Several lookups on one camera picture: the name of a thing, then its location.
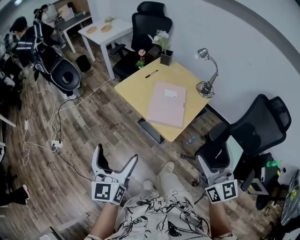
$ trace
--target black trash bin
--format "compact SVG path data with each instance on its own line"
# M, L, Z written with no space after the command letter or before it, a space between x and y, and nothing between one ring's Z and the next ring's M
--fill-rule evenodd
M90 69L91 65L86 55L82 55L76 59L76 63L82 72L86 72Z

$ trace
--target yellow table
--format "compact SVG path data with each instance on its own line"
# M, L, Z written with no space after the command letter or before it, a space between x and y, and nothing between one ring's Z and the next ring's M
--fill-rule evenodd
M205 105L209 102L209 99L205 99L199 95L196 85L200 82L200 80L190 71L175 61L172 61L170 66L160 64L159 61L160 59L157 59L132 74L130 77L115 86L115 90L131 106L133 106L133 108L140 113L143 118L147 119L148 108L152 98L155 82L160 81L185 87L187 94L182 128L169 127L150 122L146 123L150 124L166 140L173 142L205 107ZM148 78L145 78L145 76L155 70L158 70L158 72Z

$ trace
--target desk lamp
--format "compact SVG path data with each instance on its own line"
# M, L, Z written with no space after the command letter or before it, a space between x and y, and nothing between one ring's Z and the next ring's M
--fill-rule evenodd
M199 94L204 97L204 98L211 98L213 95L215 95L214 93L214 89L212 87L212 84L214 83L215 79L217 76L219 76L219 72L218 72L218 66L216 61L208 54L208 50L207 48L201 48L197 51L197 54L195 56L197 59L199 57L201 58L206 58L207 60L211 60L215 65L216 65L216 72L214 73L214 75L210 78L210 80L208 82L200 82L196 85L196 88L199 92Z

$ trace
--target green bottle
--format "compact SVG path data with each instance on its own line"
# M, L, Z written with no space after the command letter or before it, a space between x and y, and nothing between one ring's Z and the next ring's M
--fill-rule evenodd
M271 161L271 162L267 162L266 166L267 167L275 167L278 166L279 164L283 163L282 160L278 160L278 161Z

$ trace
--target pen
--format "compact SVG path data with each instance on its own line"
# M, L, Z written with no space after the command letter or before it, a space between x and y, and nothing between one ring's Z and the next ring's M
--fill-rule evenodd
M155 74L158 70L155 70L153 73L150 73L149 75L145 76L145 78L150 77L152 74Z

